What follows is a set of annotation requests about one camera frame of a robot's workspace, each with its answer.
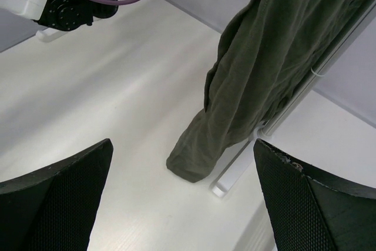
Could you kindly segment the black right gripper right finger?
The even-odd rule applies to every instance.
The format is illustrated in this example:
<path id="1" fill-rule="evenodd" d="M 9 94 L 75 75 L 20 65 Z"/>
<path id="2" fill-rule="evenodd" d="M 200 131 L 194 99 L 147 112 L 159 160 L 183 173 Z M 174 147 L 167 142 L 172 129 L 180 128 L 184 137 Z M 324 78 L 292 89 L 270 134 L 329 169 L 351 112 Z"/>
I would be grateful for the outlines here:
<path id="1" fill-rule="evenodd" d="M 257 139 L 254 160 L 277 250 L 375 250 L 375 189 Z"/>

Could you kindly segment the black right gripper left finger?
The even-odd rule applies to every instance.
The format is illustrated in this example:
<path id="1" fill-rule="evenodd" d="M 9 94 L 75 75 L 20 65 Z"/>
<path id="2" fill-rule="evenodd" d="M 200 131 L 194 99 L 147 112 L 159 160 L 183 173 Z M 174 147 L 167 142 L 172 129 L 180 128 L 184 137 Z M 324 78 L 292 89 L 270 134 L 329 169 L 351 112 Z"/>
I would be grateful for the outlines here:
<path id="1" fill-rule="evenodd" d="M 87 250 L 112 155 L 104 139 L 1 182 L 1 250 Z"/>

